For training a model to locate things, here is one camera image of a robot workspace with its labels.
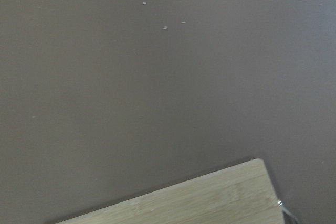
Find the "wooden cutting board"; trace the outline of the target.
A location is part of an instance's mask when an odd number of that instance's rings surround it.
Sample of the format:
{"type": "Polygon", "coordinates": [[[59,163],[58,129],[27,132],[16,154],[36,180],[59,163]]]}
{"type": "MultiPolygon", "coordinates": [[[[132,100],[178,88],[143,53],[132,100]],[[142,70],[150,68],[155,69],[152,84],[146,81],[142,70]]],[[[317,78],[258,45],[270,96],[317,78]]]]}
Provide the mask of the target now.
{"type": "Polygon", "coordinates": [[[262,159],[105,207],[66,223],[299,223],[278,199],[262,159]]]}

